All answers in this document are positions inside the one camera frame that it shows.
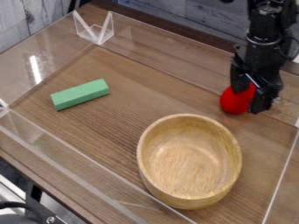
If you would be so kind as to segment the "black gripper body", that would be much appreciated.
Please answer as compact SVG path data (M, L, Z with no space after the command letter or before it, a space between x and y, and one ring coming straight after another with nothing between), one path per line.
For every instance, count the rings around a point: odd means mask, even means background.
M283 89L280 67L285 63L279 45L235 45L231 65L237 65L245 72L249 84L267 88L276 98Z

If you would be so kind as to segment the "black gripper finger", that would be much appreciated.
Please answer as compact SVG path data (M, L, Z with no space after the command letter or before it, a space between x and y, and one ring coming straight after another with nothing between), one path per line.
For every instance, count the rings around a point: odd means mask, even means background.
M272 92L267 88L259 87L255 90L248 111L252 114L257 114L265 110L269 110L272 107L273 99L275 97Z
M249 79L244 70L235 64L229 68L229 85L235 94L248 89Z

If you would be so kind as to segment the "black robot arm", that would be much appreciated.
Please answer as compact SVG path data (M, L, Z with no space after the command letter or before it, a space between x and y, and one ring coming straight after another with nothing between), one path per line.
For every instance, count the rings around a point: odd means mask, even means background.
M292 42L299 44L291 33L296 10L295 0L247 0L247 44L235 45L229 86L233 95L251 93L244 105L248 113L269 110L284 88L280 68L295 58Z

